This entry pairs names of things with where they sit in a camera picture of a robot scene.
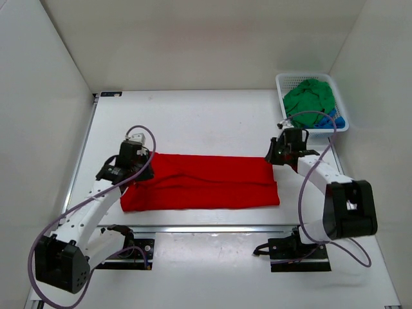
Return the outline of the red t shirt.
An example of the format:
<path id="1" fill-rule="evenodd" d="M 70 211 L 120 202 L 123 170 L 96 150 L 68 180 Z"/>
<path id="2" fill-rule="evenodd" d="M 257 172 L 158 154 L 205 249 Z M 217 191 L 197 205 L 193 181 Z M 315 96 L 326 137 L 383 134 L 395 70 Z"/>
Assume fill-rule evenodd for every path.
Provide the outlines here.
<path id="1" fill-rule="evenodd" d="M 260 157 L 156 153 L 154 177 L 131 185 L 124 212 L 279 206 L 272 166 Z"/>

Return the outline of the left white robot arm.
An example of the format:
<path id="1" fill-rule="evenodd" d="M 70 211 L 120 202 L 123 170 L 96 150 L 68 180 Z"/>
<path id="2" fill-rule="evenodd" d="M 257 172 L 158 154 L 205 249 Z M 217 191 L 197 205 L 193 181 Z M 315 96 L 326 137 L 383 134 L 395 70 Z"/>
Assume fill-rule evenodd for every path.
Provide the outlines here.
<path id="1" fill-rule="evenodd" d="M 138 254 L 132 229 L 119 224 L 99 229 L 98 225 L 132 185 L 153 178 L 150 157 L 142 133 L 121 143 L 119 153 L 107 159 L 97 173 L 88 203 L 68 214 L 60 227 L 36 244 L 37 281 L 76 294 L 106 259 Z"/>

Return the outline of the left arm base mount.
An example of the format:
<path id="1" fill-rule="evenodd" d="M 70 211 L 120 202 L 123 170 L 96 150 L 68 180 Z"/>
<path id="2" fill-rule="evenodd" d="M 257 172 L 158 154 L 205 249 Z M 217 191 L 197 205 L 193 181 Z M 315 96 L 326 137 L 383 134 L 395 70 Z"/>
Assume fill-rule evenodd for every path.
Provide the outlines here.
<path id="1" fill-rule="evenodd" d="M 152 270 L 155 252 L 155 239 L 136 236 L 134 231 L 125 225 L 110 225 L 101 228 L 101 232 L 120 233 L 122 252 L 113 254 L 101 262 L 96 269 L 102 270 Z"/>

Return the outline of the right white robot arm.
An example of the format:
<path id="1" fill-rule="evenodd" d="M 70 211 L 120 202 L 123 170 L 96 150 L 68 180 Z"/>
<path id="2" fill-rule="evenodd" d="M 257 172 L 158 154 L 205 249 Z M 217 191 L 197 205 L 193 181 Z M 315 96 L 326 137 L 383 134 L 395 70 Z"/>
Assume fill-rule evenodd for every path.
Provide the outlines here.
<path id="1" fill-rule="evenodd" d="M 288 242 L 291 255 L 303 258 L 312 244 L 331 243 L 336 239 L 372 236 L 378 223 L 371 184 L 354 180 L 326 163 L 321 155 L 306 147 L 308 131 L 286 128 L 270 140 L 265 160 L 272 165 L 288 165 L 304 177 L 298 196 L 299 226 L 296 237 Z M 303 193 L 311 183 L 324 194 L 323 216 L 303 222 Z"/>

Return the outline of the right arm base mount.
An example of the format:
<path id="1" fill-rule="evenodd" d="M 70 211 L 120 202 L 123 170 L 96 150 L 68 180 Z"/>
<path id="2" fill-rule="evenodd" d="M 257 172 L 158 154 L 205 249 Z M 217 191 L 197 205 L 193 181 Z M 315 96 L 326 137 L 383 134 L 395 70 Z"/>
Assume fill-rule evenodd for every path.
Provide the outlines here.
<path id="1" fill-rule="evenodd" d="M 253 255 L 268 256 L 272 273 L 332 271 L 326 247 L 304 244 L 296 229 L 284 238 L 268 238 Z"/>

